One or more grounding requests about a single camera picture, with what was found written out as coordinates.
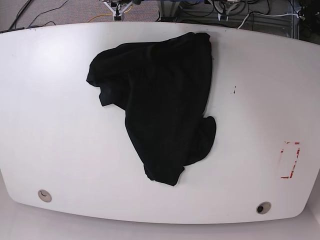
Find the black t-shirt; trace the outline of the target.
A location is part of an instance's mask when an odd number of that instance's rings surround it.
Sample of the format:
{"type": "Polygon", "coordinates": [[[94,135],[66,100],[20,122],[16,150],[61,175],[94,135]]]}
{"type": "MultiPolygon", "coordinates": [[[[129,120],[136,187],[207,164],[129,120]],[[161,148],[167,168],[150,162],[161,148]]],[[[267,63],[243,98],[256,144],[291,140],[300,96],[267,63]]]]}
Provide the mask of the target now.
{"type": "Polygon", "coordinates": [[[217,124],[205,116],[212,73],[210,35],[188,32],[102,51],[86,80],[100,89],[102,106],[125,111],[147,177],[174,186],[185,167],[203,160],[214,144],[217,124]]]}

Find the red tape rectangle marking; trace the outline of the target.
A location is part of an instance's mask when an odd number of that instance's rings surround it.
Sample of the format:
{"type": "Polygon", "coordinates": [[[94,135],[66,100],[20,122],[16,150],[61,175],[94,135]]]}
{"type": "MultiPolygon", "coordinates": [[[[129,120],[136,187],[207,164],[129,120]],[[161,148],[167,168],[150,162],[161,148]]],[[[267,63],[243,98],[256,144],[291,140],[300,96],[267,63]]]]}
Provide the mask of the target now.
{"type": "Polygon", "coordinates": [[[285,141],[280,152],[277,175],[280,179],[291,179],[301,149],[300,142],[285,141]]]}

